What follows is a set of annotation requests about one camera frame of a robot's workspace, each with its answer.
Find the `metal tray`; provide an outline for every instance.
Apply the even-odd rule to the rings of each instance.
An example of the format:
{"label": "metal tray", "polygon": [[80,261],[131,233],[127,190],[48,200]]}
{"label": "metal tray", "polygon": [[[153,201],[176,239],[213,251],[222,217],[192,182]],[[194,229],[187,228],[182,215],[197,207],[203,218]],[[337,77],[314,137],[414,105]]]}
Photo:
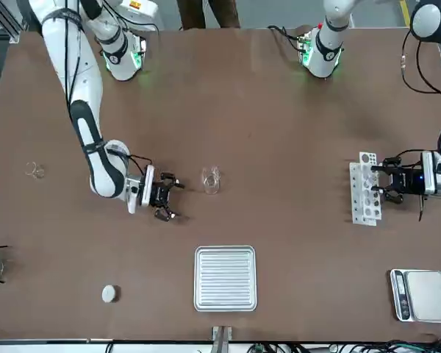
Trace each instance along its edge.
{"label": "metal tray", "polygon": [[194,265],[197,311],[253,311],[257,268],[251,246],[200,246]]}

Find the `brown table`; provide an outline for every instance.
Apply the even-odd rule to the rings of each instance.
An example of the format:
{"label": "brown table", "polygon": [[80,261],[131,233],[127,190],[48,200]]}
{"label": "brown table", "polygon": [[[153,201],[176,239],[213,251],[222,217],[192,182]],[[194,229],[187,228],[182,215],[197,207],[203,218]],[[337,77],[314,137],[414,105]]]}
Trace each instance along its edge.
{"label": "brown table", "polygon": [[[0,338],[431,340],[438,324],[393,316],[392,268],[441,270],[441,201],[385,205],[377,227],[351,223],[348,163],[434,148],[441,97],[406,88],[403,29],[348,31],[332,79],[312,78],[268,30],[192,30],[149,38],[146,72],[116,82],[104,70],[106,139],[154,158],[190,189],[173,195],[181,224],[90,191],[88,169],[43,41],[11,46],[0,83],[0,244],[13,247],[0,285]],[[409,42],[413,53],[415,42]],[[437,47],[423,70],[441,87]],[[409,81],[418,83],[409,54]],[[47,168],[40,181],[26,162]],[[222,189],[200,191],[219,165]],[[197,313],[197,246],[249,244],[257,253],[252,313]],[[119,285],[105,304],[101,289]]]}

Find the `black cable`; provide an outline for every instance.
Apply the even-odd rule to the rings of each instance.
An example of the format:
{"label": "black cable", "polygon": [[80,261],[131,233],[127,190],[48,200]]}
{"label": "black cable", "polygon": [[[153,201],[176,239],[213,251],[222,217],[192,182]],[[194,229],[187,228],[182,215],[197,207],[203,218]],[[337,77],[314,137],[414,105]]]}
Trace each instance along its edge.
{"label": "black cable", "polygon": [[155,29],[156,29],[156,31],[157,31],[157,34],[159,34],[159,32],[160,32],[160,30],[159,30],[159,27],[156,25],[156,24],[153,24],[153,23],[147,23],[147,24],[142,24],[142,23],[139,23],[139,22],[134,22],[134,21],[132,21],[132,20],[129,20],[128,18],[125,18],[124,16],[122,16],[120,13],[118,13],[110,4],[108,4],[108,2],[106,1],[106,0],[103,0],[103,2],[106,4],[106,6],[108,6],[114,13],[115,13],[115,15],[116,16],[118,16],[120,19],[122,19],[122,20],[124,20],[124,21],[126,21],[126,22],[129,22],[130,24],[135,24],[136,26],[153,26]]}
{"label": "black cable", "polygon": [[107,151],[109,154],[114,154],[115,156],[120,157],[121,160],[123,160],[123,158],[127,158],[128,160],[131,160],[137,166],[137,169],[139,169],[139,172],[142,174],[142,176],[146,175],[143,172],[142,168],[140,167],[139,163],[137,163],[137,161],[133,158],[133,157],[138,157],[138,156],[134,156],[133,154],[128,155],[123,152],[116,151],[115,149],[108,149]]}
{"label": "black cable", "polygon": [[418,73],[421,77],[421,79],[426,83],[426,85],[428,87],[430,87],[435,93],[438,93],[441,95],[441,90],[436,88],[435,86],[433,86],[430,81],[427,80],[427,78],[425,77],[425,75],[423,75],[423,72],[421,71],[421,67],[420,67],[420,47],[421,47],[421,41],[418,42],[418,47],[417,47],[417,70]]}
{"label": "black cable", "polygon": [[[77,14],[79,14],[80,15],[80,0],[77,0],[77,2],[76,2],[76,8],[77,8]],[[74,85],[75,85],[75,78],[76,78],[76,75],[77,75],[77,73],[78,73],[78,71],[79,71],[79,66],[80,66],[80,56],[81,56],[81,53],[82,53],[82,47],[81,47],[81,38],[80,38],[80,36],[82,35],[82,33],[80,33],[80,29],[79,29],[79,31],[78,31],[78,36],[79,36],[79,56],[77,57],[77,59],[76,59],[76,65],[75,65],[75,71],[74,71],[74,73],[73,73],[73,79],[72,79],[72,84],[71,84],[71,92],[69,93],[69,97],[68,97],[68,106],[69,106],[69,110],[70,110],[70,104],[71,104],[71,102],[72,102],[72,95],[74,94]]]}
{"label": "black cable", "polygon": [[278,351],[278,349],[282,352],[282,353],[286,353],[286,351],[285,350],[283,350],[283,348],[282,347],[280,347],[280,345],[279,344],[274,344],[274,346],[276,346],[276,351]]}
{"label": "black cable", "polygon": [[289,33],[287,33],[287,30],[282,27],[282,29],[280,29],[277,26],[274,25],[270,25],[268,27],[266,27],[268,29],[274,29],[276,31],[278,31],[282,36],[284,36],[287,41],[289,42],[289,44],[294,48],[294,50],[299,51],[299,52],[304,52],[302,49],[299,49],[297,46],[294,45],[293,40],[299,40],[299,37],[295,37],[293,35],[290,35]]}
{"label": "black cable", "polygon": [[402,154],[410,153],[410,152],[423,152],[423,151],[431,151],[428,149],[406,149],[405,151],[400,152],[395,156],[395,158],[400,157]]}
{"label": "black cable", "polygon": [[141,174],[142,176],[144,176],[145,173],[143,172],[143,170],[142,170],[142,168],[140,167],[139,163],[137,163],[137,161],[136,161],[134,158],[132,158],[131,156],[127,156],[127,158],[128,158],[129,160],[131,160],[131,161],[137,166],[137,168],[139,169],[140,174]]}
{"label": "black cable", "polygon": [[138,158],[138,159],[140,159],[140,160],[146,160],[146,161],[148,161],[150,164],[154,164],[150,158],[137,156],[136,154],[130,154],[129,156],[130,156],[130,157],[133,157],[133,158]]}
{"label": "black cable", "polygon": [[[410,30],[406,33],[406,35],[405,35],[405,39],[404,39],[404,42],[402,43],[402,59],[404,60],[404,58],[405,58],[405,45],[406,45],[406,40],[409,38],[409,35],[410,35]],[[417,88],[414,88],[414,87],[412,87],[408,82],[407,82],[407,80],[406,80],[406,78],[405,78],[405,68],[402,68],[401,69],[401,74],[402,74],[402,80],[404,81],[404,83],[405,83],[405,86],[407,86],[408,88],[410,88],[411,90],[413,90],[414,92],[417,92],[417,93],[423,93],[423,94],[438,94],[438,92],[434,92],[434,91],[432,91],[432,90],[419,90],[419,89],[417,89]]]}
{"label": "black cable", "polygon": [[[68,8],[68,0],[65,0],[65,8]],[[65,18],[65,59],[64,59],[64,81],[65,81],[65,103],[67,104],[67,111],[69,113],[69,118],[72,120],[70,116],[70,104],[68,102],[68,19]]]}
{"label": "black cable", "polygon": [[104,350],[104,353],[111,353],[112,352],[112,348],[113,348],[113,344],[112,344],[112,342],[109,342],[107,345],[106,345],[106,349]]}
{"label": "black cable", "polygon": [[[105,5],[105,4],[103,4],[103,8],[111,15],[111,17],[112,17],[112,19],[113,20],[115,20],[115,22],[117,22],[117,23],[121,23],[121,20],[119,19],[119,18],[116,18],[114,15],[113,15],[113,13],[112,13],[112,11],[110,11],[110,9]],[[129,26],[127,25],[127,23],[126,22],[124,22],[124,21],[122,21],[122,23],[123,23],[123,25],[126,27],[125,28],[125,30],[127,31],[128,29],[129,29]]]}

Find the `digital scale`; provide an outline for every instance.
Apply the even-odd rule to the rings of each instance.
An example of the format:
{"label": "digital scale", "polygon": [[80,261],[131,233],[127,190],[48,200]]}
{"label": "digital scale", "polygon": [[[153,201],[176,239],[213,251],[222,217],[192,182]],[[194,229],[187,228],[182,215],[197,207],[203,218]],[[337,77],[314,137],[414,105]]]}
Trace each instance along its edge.
{"label": "digital scale", "polygon": [[390,283],[398,320],[441,323],[441,272],[394,269]]}

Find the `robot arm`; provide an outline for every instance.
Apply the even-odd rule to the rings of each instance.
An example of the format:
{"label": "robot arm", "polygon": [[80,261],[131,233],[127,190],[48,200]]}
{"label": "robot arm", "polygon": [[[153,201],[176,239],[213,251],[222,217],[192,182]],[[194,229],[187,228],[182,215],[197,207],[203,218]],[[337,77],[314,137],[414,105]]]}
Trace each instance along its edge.
{"label": "robot arm", "polygon": [[353,9],[362,0],[323,0],[325,21],[302,38],[300,61],[312,75],[325,79],[338,65],[343,35]]}
{"label": "robot arm", "polygon": [[[420,1],[412,13],[410,30],[420,42],[441,44],[441,0]],[[394,186],[397,189],[401,189],[402,185],[411,186],[409,192],[403,193],[441,197],[441,135],[437,151],[423,151],[419,166],[416,169],[414,166],[398,166],[398,173],[391,173]]]}
{"label": "robot arm", "polygon": [[140,68],[135,57],[140,55],[136,52],[140,40],[123,31],[96,0],[31,0],[28,4],[65,91],[71,122],[90,169],[91,189],[105,198],[126,201],[130,213],[137,205],[151,205],[157,209],[155,216],[163,221],[174,218],[168,207],[169,191],[183,185],[173,174],[164,173],[162,181],[155,182],[152,165],[147,165],[143,175],[129,175],[131,154],[127,146],[118,140],[105,141],[101,135],[101,74],[82,23],[87,22],[95,32],[109,58],[108,69],[119,80],[130,79]]}

